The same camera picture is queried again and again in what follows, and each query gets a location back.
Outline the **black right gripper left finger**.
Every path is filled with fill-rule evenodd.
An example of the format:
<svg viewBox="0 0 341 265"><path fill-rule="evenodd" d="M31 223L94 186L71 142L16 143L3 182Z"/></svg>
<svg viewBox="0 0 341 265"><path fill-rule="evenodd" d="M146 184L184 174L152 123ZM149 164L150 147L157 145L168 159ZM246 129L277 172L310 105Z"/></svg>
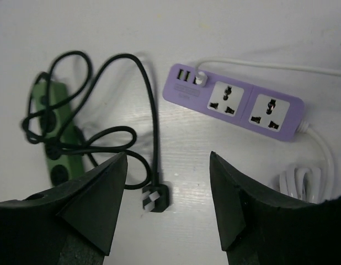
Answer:
<svg viewBox="0 0 341 265"><path fill-rule="evenodd" d="M119 153L57 187L0 202L0 264L102 264L127 166L126 154Z"/></svg>

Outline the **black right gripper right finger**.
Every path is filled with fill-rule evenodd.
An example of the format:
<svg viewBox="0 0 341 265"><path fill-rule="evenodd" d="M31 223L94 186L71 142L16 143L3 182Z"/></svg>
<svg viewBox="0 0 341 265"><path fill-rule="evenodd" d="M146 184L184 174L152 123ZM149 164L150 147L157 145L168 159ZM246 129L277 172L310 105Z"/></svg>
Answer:
<svg viewBox="0 0 341 265"><path fill-rule="evenodd" d="M341 264L341 196L311 204L210 154L221 248L229 264Z"/></svg>

